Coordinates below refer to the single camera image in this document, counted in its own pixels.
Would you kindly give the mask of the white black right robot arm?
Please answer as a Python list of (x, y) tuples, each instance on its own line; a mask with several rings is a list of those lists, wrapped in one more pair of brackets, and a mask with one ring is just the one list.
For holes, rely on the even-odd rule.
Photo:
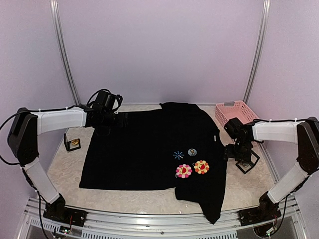
[(267, 152), (275, 162), (275, 157), (286, 159), (286, 171), (279, 181), (260, 198), (255, 217), (265, 221), (284, 197), (298, 190), (319, 170), (319, 120), (307, 119), (265, 120), (254, 119), (242, 123), (238, 118), (230, 119), (224, 129), (235, 141), (226, 146), (225, 159), (235, 159), (254, 167), (252, 162), (253, 143), (266, 143)]

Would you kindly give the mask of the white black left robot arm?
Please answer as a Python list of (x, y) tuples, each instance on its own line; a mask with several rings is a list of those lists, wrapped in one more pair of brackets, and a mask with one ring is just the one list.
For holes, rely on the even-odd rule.
[(40, 162), (39, 141), (46, 134), (70, 128), (91, 127), (110, 132), (113, 127), (123, 127), (127, 116), (118, 111), (122, 103), (123, 96), (113, 94), (108, 89), (100, 89), (86, 104), (56, 109), (19, 108), (0, 125), (4, 128), (8, 123), (11, 124), (7, 144), (17, 162), (9, 162), (4, 157), (0, 159), (6, 165), (18, 165), (39, 197), (51, 205), (50, 213), (57, 220), (66, 221), (70, 211), (58, 202), (62, 196)]

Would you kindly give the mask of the black t-shirt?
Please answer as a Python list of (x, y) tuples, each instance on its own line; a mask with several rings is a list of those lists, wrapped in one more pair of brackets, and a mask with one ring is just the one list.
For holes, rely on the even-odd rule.
[[(194, 148), (196, 156), (189, 156)], [(213, 119), (195, 104), (162, 103), (159, 109), (129, 112), (124, 128), (108, 135), (96, 129), (82, 170), (80, 188), (122, 191), (174, 189), (178, 200), (198, 203), (216, 223), (226, 188), (224, 145)], [(205, 160), (209, 171), (197, 174), (192, 164)], [(192, 167), (189, 178), (175, 177), (181, 164)]]

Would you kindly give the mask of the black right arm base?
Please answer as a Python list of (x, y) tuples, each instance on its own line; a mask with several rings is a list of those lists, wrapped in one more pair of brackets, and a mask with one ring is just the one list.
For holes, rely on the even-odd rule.
[(282, 216), (279, 203), (273, 203), (268, 196), (268, 192), (260, 197), (259, 206), (240, 210), (238, 215), (241, 226), (257, 224)]

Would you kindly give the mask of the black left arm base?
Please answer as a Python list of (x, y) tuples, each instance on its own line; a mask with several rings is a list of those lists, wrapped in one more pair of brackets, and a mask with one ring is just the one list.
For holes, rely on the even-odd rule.
[(80, 209), (67, 207), (61, 194), (53, 203), (45, 203), (43, 216), (47, 219), (65, 223), (71, 226), (84, 227), (87, 212)]

